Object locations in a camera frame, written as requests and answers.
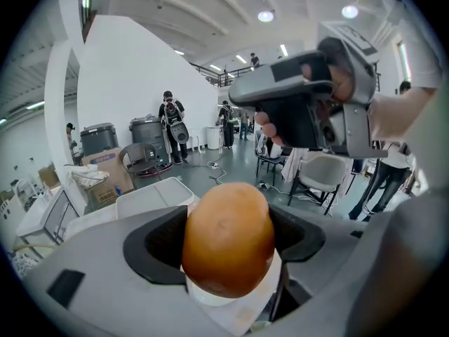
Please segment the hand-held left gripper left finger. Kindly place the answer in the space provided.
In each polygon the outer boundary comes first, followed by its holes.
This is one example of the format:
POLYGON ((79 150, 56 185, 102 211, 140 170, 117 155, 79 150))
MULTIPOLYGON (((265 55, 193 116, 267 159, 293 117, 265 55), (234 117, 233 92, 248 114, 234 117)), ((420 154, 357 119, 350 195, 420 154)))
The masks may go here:
POLYGON ((180 259, 188 209, 164 208, 83 230, 23 280, 70 337, 242 337, 226 305, 190 295, 180 259))

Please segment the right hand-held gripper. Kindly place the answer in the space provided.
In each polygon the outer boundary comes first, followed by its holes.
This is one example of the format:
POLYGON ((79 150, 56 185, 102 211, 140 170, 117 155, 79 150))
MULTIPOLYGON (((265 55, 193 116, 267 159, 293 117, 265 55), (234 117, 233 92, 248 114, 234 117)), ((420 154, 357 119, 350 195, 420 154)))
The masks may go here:
POLYGON ((327 61, 352 75, 349 99, 333 103, 320 138, 333 154, 351 158, 378 157, 368 122, 377 83, 377 49, 353 27, 342 21, 322 22, 315 51, 263 65, 239 77, 229 88, 229 100, 239 106, 261 108, 262 103, 289 98, 331 94, 333 81, 327 61))

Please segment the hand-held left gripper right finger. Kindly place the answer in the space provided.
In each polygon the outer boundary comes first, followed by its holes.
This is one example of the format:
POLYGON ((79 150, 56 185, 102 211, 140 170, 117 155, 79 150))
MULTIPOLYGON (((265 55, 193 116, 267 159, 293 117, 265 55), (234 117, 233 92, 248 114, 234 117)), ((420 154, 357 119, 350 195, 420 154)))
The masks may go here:
POLYGON ((394 337, 426 331, 442 288, 448 193, 426 192, 369 223, 274 206, 281 277, 259 337, 394 337))

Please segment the orange-brown potato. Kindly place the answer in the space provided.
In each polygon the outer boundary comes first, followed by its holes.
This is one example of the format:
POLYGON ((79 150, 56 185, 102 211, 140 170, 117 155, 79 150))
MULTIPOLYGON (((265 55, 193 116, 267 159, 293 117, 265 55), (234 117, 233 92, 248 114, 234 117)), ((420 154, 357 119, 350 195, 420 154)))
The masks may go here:
POLYGON ((208 293, 241 298, 263 280, 274 249, 264 195, 248 183, 224 183, 204 194, 187 218, 182 269, 208 293))

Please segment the person's right forearm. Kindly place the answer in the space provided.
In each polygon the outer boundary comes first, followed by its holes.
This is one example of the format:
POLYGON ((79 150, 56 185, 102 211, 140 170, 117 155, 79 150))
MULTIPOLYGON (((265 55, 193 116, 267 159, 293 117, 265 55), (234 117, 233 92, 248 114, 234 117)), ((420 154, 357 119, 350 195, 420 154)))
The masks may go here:
POLYGON ((370 137, 383 141, 403 140, 436 92, 436 88, 414 87, 395 96, 376 93, 368 108, 370 137))

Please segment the person's right hand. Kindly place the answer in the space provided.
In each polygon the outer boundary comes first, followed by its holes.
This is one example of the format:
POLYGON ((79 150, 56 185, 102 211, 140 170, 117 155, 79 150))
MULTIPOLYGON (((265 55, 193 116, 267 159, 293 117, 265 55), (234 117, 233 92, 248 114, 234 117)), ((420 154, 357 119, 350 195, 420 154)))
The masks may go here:
POLYGON ((286 64, 281 71, 301 77, 302 87, 293 94, 267 100, 256 112, 255 121, 277 145, 322 148, 321 127, 329 120, 331 105, 349 99, 352 75, 330 64, 321 53, 306 53, 286 64))

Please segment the black balcony railing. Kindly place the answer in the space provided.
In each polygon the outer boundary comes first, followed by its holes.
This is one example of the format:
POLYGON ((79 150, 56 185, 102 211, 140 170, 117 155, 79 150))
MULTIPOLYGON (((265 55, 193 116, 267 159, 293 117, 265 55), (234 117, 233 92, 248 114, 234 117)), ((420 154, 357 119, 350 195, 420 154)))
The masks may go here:
POLYGON ((252 72, 252 67, 244 67, 237 70, 232 70, 228 72, 227 70, 223 70, 222 72, 208 69, 206 67, 202 67, 200 65, 196 65, 194 63, 190 63, 190 65, 209 82, 211 85, 217 88, 222 88, 226 86, 230 86, 233 84, 234 80, 243 76, 246 73, 252 72))

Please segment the white round cabinet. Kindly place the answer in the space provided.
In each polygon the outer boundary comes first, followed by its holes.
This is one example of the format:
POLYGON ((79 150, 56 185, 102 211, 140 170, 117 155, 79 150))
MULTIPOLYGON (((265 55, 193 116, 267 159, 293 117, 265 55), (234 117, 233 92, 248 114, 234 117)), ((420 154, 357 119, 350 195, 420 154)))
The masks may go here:
POLYGON ((222 127, 209 126, 206 128, 206 141, 209 150, 219 150, 222 148, 222 127))

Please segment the black office chair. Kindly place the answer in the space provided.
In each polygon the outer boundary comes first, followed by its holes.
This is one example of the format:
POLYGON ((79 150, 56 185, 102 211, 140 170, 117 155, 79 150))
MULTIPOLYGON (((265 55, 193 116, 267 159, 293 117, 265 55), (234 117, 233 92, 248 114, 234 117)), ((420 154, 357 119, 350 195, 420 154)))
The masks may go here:
POLYGON ((260 169, 261 169, 263 163, 265 163, 267 165, 267 172, 269 172, 269 170, 272 170, 273 185, 274 185, 275 184, 275 176, 276 176, 276 166, 277 165, 285 166, 287 156, 283 153, 283 151, 282 151, 282 155, 276 159, 268 159, 268 158, 259 156, 256 152, 257 137, 259 135, 258 131, 262 131, 262 130, 260 129, 260 130, 255 131, 255 156, 257 157, 255 176, 257 179, 259 178, 260 169))

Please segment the grey upholstered chair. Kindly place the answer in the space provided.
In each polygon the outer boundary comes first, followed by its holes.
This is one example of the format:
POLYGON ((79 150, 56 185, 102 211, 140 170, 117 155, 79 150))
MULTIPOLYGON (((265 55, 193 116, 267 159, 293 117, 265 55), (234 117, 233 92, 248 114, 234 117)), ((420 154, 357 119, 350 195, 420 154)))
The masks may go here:
POLYGON ((337 192, 347 174, 347 160, 330 154, 320 154, 309 160, 301 160, 293 178, 288 205, 300 188, 302 193, 323 206, 327 204, 327 215, 337 196, 337 192))

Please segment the white rectangular table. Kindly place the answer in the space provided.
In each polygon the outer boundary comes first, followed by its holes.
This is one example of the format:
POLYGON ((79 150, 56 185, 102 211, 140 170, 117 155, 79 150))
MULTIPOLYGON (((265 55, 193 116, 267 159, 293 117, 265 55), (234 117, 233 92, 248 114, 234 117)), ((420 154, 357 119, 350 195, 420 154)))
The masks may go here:
POLYGON ((70 222, 79 218, 63 187, 51 190, 51 194, 39 195, 19 224, 16 234, 27 242, 41 239, 61 244, 65 240, 70 222))

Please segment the large black lidded bin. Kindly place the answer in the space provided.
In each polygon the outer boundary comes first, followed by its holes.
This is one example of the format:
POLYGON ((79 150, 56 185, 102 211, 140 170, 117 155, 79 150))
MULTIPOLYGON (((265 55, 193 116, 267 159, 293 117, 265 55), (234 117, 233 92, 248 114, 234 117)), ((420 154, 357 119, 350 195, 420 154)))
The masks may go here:
POLYGON ((119 146, 116 129, 111 123, 86 127, 80 132, 80 138, 85 156, 111 150, 119 146))
POLYGON ((158 117, 150 114, 146 117, 135 118, 130 122, 129 130, 134 143, 149 143, 154 146, 159 167, 165 168, 171 165, 164 130, 158 117))

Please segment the brown wicker chair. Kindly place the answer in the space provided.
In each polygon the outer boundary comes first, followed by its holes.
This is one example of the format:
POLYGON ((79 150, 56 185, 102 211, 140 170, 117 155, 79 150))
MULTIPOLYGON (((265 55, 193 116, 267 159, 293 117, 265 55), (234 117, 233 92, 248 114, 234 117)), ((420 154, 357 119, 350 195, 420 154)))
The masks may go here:
POLYGON ((130 176, 133 185, 134 177, 151 172, 161 180, 156 148, 150 143, 133 143, 126 146, 119 153, 119 161, 130 176))

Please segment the floral cushion gold frame chair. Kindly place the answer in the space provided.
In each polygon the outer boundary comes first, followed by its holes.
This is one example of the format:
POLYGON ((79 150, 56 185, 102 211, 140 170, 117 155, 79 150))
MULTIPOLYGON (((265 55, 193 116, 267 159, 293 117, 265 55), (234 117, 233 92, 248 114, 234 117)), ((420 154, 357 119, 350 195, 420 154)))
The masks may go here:
POLYGON ((8 252, 8 259, 19 279, 23 279, 39 264, 37 259, 19 251, 8 252))

